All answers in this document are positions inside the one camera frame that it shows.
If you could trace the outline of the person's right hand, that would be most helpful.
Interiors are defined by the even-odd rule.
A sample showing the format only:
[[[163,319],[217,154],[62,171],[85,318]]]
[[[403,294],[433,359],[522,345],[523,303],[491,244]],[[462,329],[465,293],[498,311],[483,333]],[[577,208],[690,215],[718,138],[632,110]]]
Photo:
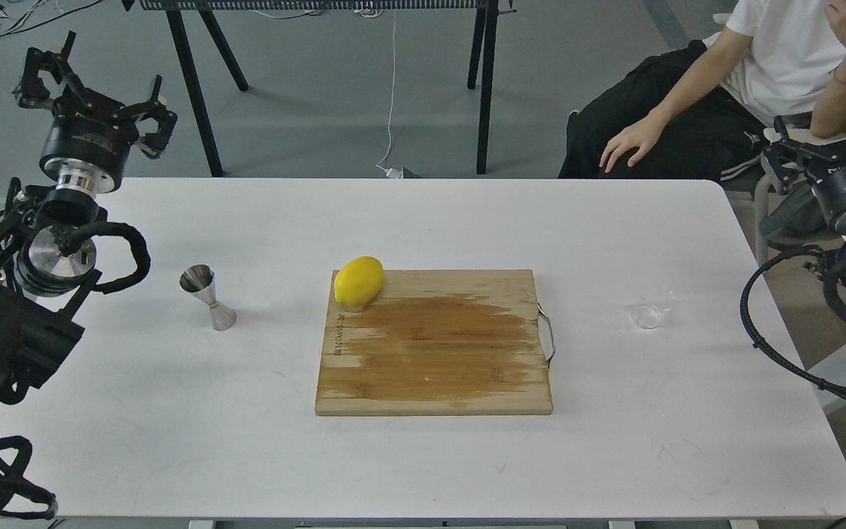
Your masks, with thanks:
[[[668,120],[647,116],[618,132],[607,141],[599,159],[599,168],[610,173],[633,168],[657,144]]]

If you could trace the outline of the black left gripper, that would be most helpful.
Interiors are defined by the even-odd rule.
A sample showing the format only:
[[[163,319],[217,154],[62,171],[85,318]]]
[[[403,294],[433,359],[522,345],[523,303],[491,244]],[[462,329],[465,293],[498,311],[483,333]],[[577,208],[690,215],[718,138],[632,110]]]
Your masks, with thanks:
[[[158,159],[178,115],[161,98],[162,75],[153,78],[147,101],[112,110],[111,99],[85,87],[68,64],[76,36],[68,32],[57,51],[29,48],[13,97],[20,108],[56,116],[38,164],[60,190],[112,193],[121,186],[131,147]],[[110,116],[110,123],[87,116]],[[146,120],[154,121],[154,132],[139,132],[138,124]]]

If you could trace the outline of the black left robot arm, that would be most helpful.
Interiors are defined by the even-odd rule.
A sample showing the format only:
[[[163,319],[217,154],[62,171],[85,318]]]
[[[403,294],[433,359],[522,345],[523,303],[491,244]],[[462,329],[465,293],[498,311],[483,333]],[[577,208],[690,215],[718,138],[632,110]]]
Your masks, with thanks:
[[[13,178],[0,206],[0,404],[15,405],[56,374],[83,336],[74,315],[91,292],[111,294],[145,280],[143,234],[112,222],[98,205],[121,187],[132,147],[158,158],[177,115],[160,100],[125,105],[84,86],[68,62],[75,33],[58,51],[30,48],[14,89],[17,104],[53,123],[38,165],[51,185]],[[26,478],[32,443],[0,438],[0,518],[53,519],[53,492]]]

